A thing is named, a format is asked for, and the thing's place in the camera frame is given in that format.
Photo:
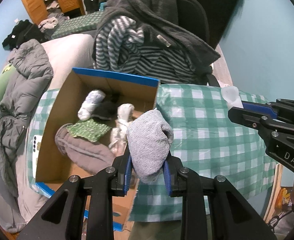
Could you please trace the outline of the grey fleece mitten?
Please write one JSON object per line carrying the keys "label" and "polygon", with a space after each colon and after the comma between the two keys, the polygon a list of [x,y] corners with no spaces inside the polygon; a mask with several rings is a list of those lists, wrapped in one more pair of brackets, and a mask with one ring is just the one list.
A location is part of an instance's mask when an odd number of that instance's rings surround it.
{"label": "grey fleece mitten", "polygon": [[113,164],[115,159],[111,150],[100,142],[72,137],[65,124],[54,137],[59,152],[91,175],[95,175]]}

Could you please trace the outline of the light grey knit sock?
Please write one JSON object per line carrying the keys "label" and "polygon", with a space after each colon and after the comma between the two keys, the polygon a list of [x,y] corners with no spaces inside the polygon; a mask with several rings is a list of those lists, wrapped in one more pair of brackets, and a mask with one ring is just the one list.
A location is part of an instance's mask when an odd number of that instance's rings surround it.
{"label": "light grey knit sock", "polygon": [[127,144],[141,182],[151,184],[157,180],[173,140],[173,129],[157,109],[145,112],[130,124]]}

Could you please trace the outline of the green checkered tablecloth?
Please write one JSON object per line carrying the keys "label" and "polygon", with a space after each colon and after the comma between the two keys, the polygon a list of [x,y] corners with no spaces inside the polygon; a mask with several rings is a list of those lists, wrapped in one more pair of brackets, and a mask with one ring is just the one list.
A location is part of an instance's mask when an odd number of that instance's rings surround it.
{"label": "green checkered tablecloth", "polygon": [[[32,137],[43,135],[59,89],[46,92],[40,100],[28,135],[27,172],[32,189]],[[230,122],[221,89],[211,86],[160,85],[157,109],[174,130],[171,154],[184,166],[204,177],[225,176],[261,215],[268,204],[266,191],[272,187],[276,162],[265,154],[257,131]],[[163,176],[153,184],[140,183],[130,220],[164,222],[181,218],[182,200],[170,198]]]}

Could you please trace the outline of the green sparkly knit cloth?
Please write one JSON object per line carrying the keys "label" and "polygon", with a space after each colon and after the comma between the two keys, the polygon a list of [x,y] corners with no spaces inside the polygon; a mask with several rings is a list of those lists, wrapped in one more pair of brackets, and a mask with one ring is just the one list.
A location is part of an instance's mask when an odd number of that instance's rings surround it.
{"label": "green sparkly knit cloth", "polygon": [[66,129],[74,138],[82,138],[88,140],[89,142],[97,142],[111,129],[111,127],[105,123],[89,119],[67,125]]}

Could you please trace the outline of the black rolled sock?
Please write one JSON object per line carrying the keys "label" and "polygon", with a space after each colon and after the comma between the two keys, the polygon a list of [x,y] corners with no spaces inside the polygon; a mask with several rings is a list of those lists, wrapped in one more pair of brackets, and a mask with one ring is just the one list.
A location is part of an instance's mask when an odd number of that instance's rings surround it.
{"label": "black rolled sock", "polygon": [[111,120],[117,114],[119,97],[119,93],[108,95],[102,102],[95,106],[91,116],[101,120]]}

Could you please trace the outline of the white crumpled sock bundle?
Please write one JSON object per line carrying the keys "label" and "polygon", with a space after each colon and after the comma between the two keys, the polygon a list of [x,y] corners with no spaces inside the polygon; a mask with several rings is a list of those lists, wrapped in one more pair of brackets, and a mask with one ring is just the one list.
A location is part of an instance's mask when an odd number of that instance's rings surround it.
{"label": "white crumpled sock bundle", "polygon": [[90,91],[78,111],[79,120],[87,121],[90,119],[94,109],[104,100],[105,96],[106,94],[99,89]]}

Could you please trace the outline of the white phone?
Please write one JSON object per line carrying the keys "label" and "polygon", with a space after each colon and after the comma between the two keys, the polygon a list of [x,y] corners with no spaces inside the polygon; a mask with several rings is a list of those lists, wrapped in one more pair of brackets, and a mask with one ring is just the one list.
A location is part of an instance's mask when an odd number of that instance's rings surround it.
{"label": "white phone", "polygon": [[42,135],[34,135],[33,140],[32,140],[32,172],[33,172],[33,178],[36,178],[38,157],[39,157],[39,151],[40,151],[42,138],[43,138]]}

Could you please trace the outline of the black office chair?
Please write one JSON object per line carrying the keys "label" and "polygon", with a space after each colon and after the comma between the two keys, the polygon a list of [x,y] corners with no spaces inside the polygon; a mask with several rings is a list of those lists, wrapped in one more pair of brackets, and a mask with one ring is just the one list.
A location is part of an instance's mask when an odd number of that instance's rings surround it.
{"label": "black office chair", "polygon": [[[193,33],[206,44],[209,42],[209,26],[206,12],[197,0],[177,0],[178,25]],[[213,70],[204,72],[196,68],[200,84],[220,87]]]}

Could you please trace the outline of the striped grey sweater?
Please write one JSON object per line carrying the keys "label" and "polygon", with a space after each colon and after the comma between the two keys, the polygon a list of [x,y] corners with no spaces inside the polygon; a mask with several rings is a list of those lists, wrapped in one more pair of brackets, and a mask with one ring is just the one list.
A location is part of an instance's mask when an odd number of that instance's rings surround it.
{"label": "striped grey sweater", "polygon": [[144,31],[127,16],[117,16],[95,38],[95,67],[152,77],[163,83],[197,83],[190,57],[179,49],[144,44]]}

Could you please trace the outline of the grey puffer jacket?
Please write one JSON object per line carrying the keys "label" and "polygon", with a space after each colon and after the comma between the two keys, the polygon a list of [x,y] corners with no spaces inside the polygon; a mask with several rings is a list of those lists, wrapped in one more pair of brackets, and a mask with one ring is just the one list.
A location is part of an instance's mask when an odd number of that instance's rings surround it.
{"label": "grey puffer jacket", "polygon": [[13,162],[54,72],[44,47],[36,39],[23,43],[10,62],[15,72],[0,101],[0,180],[17,197]]}

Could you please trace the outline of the dark grey fleece robe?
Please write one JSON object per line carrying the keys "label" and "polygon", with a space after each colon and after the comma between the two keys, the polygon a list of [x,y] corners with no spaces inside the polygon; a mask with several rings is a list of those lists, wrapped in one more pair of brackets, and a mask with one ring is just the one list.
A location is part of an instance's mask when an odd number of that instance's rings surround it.
{"label": "dark grey fleece robe", "polygon": [[[109,0],[98,32],[109,20],[127,16],[144,31],[144,44],[165,49],[179,49],[191,59],[192,65],[207,72],[220,55],[193,33],[178,25],[177,0]],[[95,41],[92,57],[95,65]]]}

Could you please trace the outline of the green checkered cushion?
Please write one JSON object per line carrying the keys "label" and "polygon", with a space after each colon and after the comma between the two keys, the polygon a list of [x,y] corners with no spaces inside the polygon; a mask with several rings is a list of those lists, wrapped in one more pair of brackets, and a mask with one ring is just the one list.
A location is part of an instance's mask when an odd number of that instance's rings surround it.
{"label": "green checkered cushion", "polygon": [[59,24],[51,38],[56,39],[72,34],[95,30],[97,29],[103,14],[103,11],[96,11],[91,14],[65,20],[62,24]]}

